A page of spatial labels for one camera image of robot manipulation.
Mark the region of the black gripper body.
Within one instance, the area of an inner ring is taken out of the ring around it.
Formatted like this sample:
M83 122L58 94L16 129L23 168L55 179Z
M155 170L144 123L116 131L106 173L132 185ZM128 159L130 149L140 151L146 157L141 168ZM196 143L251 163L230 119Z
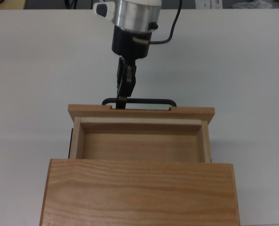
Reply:
M149 45L134 42L133 38L151 40L151 32L134 32L114 26L112 51L122 56L127 63L134 63L137 59L148 55Z

